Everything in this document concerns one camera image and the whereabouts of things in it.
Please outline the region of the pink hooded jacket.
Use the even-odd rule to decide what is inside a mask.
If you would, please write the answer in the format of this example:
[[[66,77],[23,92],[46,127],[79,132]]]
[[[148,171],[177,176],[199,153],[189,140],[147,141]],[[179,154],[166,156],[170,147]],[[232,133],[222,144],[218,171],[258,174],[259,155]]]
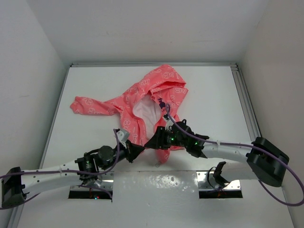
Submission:
[[[158,126],[170,120],[165,109],[178,121],[177,111],[188,93],[186,82],[170,65],[161,65],[133,84],[122,95],[108,101],[89,97],[75,97],[70,108],[75,114],[120,115],[121,126],[129,133],[129,140],[143,146],[154,135]]]

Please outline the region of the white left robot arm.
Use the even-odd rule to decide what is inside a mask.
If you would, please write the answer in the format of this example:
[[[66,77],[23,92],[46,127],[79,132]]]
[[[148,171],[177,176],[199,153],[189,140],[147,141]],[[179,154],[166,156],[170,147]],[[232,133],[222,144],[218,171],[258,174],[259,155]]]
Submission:
[[[132,163],[144,151],[144,147],[130,141],[118,143],[115,148],[104,145],[84,154],[74,161],[34,171],[12,168],[1,176],[1,209],[10,209],[22,205],[42,192],[65,186],[109,191],[101,187],[102,176],[114,166],[127,160]]]

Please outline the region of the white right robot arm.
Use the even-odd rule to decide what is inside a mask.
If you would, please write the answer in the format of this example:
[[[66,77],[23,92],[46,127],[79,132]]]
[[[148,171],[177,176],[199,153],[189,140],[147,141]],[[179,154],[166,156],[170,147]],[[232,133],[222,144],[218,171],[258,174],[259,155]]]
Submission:
[[[263,137],[250,144],[213,142],[208,136],[195,134],[182,120],[169,127],[159,126],[145,144],[149,149],[168,150],[182,147],[196,158],[221,158],[214,172],[219,186],[233,180],[259,180],[272,187],[281,187],[289,157]]]

